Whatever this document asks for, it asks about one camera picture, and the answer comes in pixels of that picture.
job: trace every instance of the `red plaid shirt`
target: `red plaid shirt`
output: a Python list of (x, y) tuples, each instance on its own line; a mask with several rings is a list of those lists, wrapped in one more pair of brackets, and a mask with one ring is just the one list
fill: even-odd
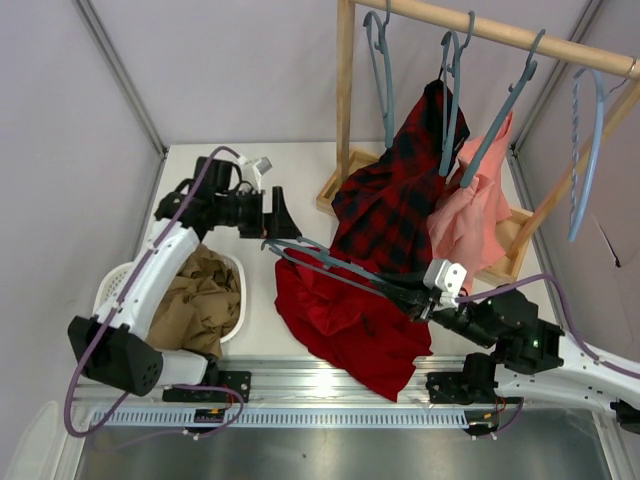
[[(340, 221), (331, 248), (373, 260), (382, 272), (426, 270), (432, 260), (427, 217), (441, 197), (443, 85), (427, 85), (418, 103), (377, 163), (361, 168), (336, 193), (332, 207)], [(448, 92), (451, 112), (451, 92)], [(452, 160), (469, 129), (462, 110)]]

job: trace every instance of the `metal floor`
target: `metal floor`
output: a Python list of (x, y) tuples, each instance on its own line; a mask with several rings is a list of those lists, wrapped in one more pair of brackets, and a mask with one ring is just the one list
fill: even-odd
[(96, 453), (152, 429), (110, 427), (87, 443), (76, 480), (609, 479), (589, 412), (532, 410), (498, 440), (460, 430), (237, 428), (165, 436)]

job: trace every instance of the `red garment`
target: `red garment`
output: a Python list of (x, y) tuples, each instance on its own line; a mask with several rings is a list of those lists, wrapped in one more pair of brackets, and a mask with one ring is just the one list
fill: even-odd
[[(322, 268), (304, 253), (291, 249), (286, 252)], [(362, 281), (343, 269), (330, 271)], [(276, 262), (276, 285), (276, 309), (293, 336), (310, 353), (346, 370), (389, 400), (397, 401), (398, 392), (409, 382), (415, 371), (413, 360), (431, 355), (427, 326), (411, 322), (384, 297), (286, 259)]]
[[(447, 95), (451, 114), (451, 92)], [(424, 271), (433, 256), (427, 217), (441, 197), (442, 81), (427, 85), (389, 148), (376, 163), (349, 175), (332, 202), (340, 221), (331, 249), (373, 260), (379, 271)], [(469, 137), (458, 111), (452, 158)]]

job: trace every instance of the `brown garment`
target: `brown garment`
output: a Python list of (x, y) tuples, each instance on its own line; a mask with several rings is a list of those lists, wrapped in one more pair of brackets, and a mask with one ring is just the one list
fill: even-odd
[(222, 258), (199, 245), (160, 302), (147, 343), (164, 350), (222, 356), (220, 339), (240, 317), (240, 281)]

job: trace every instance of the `pink shirt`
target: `pink shirt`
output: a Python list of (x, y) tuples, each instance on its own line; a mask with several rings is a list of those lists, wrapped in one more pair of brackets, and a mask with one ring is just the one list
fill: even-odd
[(476, 272), (505, 255), (495, 230), (497, 223), (511, 216), (502, 193), (500, 170), (509, 146), (512, 121), (510, 112), (468, 188), (460, 188), (460, 179), (484, 137), (464, 144), (458, 154), (460, 168), (447, 185), (438, 208), (427, 218), (433, 258), (446, 258), (465, 267), (464, 286), (469, 292)]

